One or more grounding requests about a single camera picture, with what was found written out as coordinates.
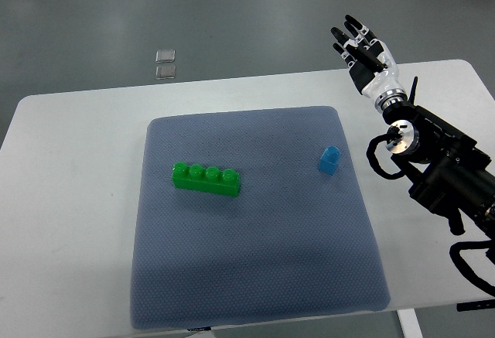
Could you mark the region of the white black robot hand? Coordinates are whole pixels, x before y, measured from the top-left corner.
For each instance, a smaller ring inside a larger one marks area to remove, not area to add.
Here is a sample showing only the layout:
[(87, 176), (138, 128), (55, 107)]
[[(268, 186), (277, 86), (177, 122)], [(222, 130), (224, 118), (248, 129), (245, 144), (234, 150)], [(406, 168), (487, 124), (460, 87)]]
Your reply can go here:
[(359, 94), (373, 101), (379, 113), (393, 103), (406, 101), (407, 92), (398, 81), (399, 70), (387, 45), (362, 22), (345, 16), (345, 31), (331, 29), (333, 48), (348, 68)]

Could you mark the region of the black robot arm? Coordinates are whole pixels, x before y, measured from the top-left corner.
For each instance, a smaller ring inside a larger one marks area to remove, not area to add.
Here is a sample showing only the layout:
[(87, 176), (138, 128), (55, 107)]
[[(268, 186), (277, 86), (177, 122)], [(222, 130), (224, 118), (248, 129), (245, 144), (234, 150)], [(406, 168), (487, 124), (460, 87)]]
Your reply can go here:
[(463, 251), (484, 250), (486, 258), (494, 260), (494, 176), (486, 170), (491, 158), (476, 147), (476, 140), (416, 105), (414, 91), (390, 89), (372, 99), (388, 130), (369, 142), (370, 167), (385, 179), (407, 177), (412, 184), (409, 196), (446, 218), (452, 234), (464, 233), (463, 215), (474, 222), (487, 239), (457, 242), (449, 256), (468, 282), (493, 295), (493, 285), (462, 256)]

